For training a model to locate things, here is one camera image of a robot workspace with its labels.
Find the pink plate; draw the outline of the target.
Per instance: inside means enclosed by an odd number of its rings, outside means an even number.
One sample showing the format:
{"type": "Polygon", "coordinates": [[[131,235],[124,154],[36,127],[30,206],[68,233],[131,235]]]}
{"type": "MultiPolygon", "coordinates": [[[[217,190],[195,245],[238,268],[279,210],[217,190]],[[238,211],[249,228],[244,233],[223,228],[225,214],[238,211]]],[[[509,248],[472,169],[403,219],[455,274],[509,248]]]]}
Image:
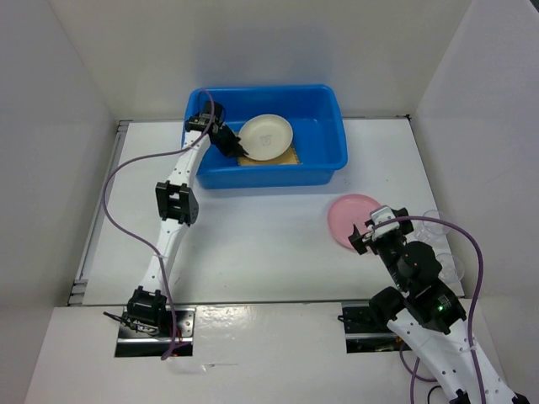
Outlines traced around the pink plate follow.
{"type": "Polygon", "coordinates": [[[342,247],[354,250],[349,236],[354,226],[360,234],[366,232],[365,222],[370,213],[381,207],[375,199],[364,194],[346,194],[338,197],[328,209],[328,229],[332,238],[342,247]]]}

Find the clear plastic cup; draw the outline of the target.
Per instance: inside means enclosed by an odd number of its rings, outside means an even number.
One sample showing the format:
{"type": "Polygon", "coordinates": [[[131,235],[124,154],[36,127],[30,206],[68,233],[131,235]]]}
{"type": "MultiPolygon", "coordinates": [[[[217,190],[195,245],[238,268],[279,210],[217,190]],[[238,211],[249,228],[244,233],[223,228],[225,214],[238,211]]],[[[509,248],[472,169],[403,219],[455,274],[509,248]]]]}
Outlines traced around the clear plastic cup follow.
{"type": "Polygon", "coordinates": [[[448,252],[440,253],[436,256],[441,265],[439,278],[447,284],[460,282],[464,276],[465,269],[459,257],[448,252]]]}
{"type": "Polygon", "coordinates": [[[448,221],[446,214],[439,210],[428,210],[423,213],[424,219],[417,221],[414,225],[414,236],[420,242],[432,243],[437,242],[450,232],[451,228],[443,223],[432,221],[448,221]]]}

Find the cream white plate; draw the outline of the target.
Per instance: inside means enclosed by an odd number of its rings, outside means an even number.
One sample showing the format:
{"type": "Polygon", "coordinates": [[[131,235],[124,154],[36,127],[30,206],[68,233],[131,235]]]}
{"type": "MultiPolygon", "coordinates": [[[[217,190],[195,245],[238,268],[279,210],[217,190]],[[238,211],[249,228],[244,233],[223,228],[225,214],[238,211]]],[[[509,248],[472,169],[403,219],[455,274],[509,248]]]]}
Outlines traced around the cream white plate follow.
{"type": "Polygon", "coordinates": [[[262,114],[247,121],[238,132],[239,144],[254,161],[268,161],[281,156],[291,146],[293,129],[285,118],[262,114]]]}

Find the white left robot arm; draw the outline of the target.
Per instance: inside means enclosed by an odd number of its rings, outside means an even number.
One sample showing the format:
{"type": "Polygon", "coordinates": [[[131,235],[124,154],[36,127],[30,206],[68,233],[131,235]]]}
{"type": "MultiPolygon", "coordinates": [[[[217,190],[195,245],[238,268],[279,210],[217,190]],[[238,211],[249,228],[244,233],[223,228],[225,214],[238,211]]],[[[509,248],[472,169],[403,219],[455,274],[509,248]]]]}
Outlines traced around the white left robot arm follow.
{"type": "Polygon", "coordinates": [[[148,336],[167,332],[176,323],[168,308],[172,298],[167,285],[179,244],[195,224],[199,204],[194,194],[195,175],[210,146],[227,158],[245,157],[240,139],[224,122],[224,107],[211,100],[184,126],[182,152],[168,178],[155,187],[161,227],[154,256],[141,284],[127,303],[125,318],[148,336]]]}

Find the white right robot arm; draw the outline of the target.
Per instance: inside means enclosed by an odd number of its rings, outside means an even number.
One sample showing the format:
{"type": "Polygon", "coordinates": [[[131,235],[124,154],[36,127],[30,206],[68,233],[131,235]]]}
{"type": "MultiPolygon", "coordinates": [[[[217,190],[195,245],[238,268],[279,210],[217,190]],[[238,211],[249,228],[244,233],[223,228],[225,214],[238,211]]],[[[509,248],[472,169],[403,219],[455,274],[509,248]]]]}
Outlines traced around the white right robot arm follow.
{"type": "Polygon", "coordinates": [[[386,205],[373,210],[366,233],[354,229],[350,244],[372,251],[394,282],[369,301],[370,324],[396,333],[440,385],[449,403],[526,403],[491,365],[473,335],[477,303],[464,308],[442,281],[432,246],[408,241],[414,217],[386,205]]]}

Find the woven bamboo mat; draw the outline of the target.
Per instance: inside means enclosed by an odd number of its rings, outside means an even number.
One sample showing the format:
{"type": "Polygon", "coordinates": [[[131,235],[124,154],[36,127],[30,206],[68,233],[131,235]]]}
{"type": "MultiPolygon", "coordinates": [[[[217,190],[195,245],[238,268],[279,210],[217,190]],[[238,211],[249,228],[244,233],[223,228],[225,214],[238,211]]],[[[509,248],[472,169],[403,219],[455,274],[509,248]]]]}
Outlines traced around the woven bamboo mat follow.
{"type": "Polygon", "coordinates": [[[251,146],[255,146],[254,154],[237,159],[240,166],[297,165],[300,163],[293,146],[293,135],[274,130],[264,134],[255,131],[251,135],[247,132],[238,132],[237,135],[246,152],[250,151],[251,146]]]}

